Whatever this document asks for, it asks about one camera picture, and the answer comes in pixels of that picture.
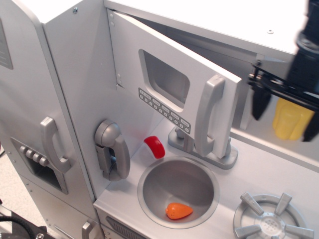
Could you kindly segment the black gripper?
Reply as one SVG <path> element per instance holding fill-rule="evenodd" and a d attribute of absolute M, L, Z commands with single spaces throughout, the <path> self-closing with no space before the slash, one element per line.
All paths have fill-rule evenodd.
<path fill-rule="evenodd" d="M 312 141 L 319 133 L 319 63 L 306 65 L 298 62 L 257 60 L 249 75 L 253 90 L 252 116 L 259 120 L 271 96 L 277 96 L 311 111 L 306 120 L 302 142 Z"/>

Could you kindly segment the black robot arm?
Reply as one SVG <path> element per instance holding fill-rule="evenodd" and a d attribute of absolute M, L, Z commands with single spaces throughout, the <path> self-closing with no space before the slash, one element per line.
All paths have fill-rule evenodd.
<path fill-rule="evenodd" d="M 273 95 L 277 101 L 273 128 L 281 139 L 309 142 L 319 132 L 319 2 L 309 1 L 308 21 L 297 37 L 291 64 L 254 64 L 249 76 L 253 90 L 252 116 L 259 120 Z"/>

